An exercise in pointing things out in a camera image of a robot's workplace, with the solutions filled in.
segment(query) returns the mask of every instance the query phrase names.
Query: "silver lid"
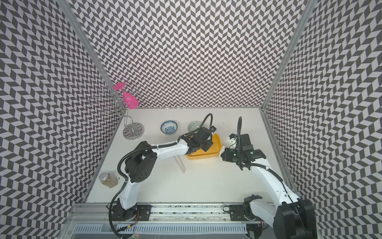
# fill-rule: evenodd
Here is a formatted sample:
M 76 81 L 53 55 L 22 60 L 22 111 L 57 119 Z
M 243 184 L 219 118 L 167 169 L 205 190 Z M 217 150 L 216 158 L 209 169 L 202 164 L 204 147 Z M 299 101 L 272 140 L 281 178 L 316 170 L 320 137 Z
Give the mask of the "silver lid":
M 101 182 L 105 182 L 107 179 L 109 179 L 109 174 L 107 172 L 103 172 L 98 176 L 99 180 Z

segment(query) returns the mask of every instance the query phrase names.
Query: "herringbone pattern wall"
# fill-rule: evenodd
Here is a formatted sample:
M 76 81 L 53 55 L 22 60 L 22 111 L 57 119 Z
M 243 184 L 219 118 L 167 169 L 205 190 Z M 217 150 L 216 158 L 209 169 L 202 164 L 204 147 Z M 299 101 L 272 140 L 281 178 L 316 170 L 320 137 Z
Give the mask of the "herringbone pattern wall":
M 1 1 L 0 238 L 57 236 L 81 201 L 117 125 L 100 86 L 54 0 Z
M 266 109 L 326 238 L 382 238 L 381 9 L 320 1 Z
M 140 107 L 261 106 L 306 0 L 68 0 Z

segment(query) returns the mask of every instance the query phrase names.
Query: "yellow tray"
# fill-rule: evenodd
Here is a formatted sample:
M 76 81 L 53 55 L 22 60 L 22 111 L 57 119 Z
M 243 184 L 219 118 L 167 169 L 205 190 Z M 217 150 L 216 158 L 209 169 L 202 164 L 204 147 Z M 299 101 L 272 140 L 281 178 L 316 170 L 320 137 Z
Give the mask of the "yellow tray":
M 189 159 L 202 159 L 219 156 L 220 150 L 222 148 L 222 142 L 220 141 L 220 137 L 217 133 L 212 136 L 212 143 L 212 146 L 209 150 L 207 150 L 207 152 L 199 149 L 195 153 L 187 154 L 186 157 Z

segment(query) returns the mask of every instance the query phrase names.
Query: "ventilation grille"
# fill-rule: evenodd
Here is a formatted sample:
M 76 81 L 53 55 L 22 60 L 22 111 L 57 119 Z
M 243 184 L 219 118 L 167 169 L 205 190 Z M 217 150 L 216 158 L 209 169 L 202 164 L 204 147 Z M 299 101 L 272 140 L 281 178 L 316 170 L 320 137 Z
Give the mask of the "ventilation grille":
M 103 224 L 77 224 L 75 233 L 95 233 L 102 231 Z
M 118 224 L 120 229 L 128 224 Z M 121 233 L 140 233 L 140 234 L 246 234 L 246 224 L 141 224 L 132 226 Z

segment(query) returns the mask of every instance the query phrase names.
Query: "small plate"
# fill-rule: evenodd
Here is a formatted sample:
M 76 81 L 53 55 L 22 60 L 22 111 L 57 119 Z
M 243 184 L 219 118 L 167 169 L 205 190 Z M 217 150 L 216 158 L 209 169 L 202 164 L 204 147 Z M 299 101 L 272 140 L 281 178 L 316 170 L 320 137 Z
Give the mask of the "small plate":
M 188 125 L 187 129 L 189 132 L 194 131 L 195 129 L 198 129 L 201 124 L 202 124 L 202 122 L 200 122 L 200 121 L 192 121 Z
M 162 131 L 162 133 L 166 135 L 172 135 L 173 133 L 175 133 L 177 128 L 178 128 L 178 124 L 172 120 L 165 121 L 160 126 L 160 130 Z

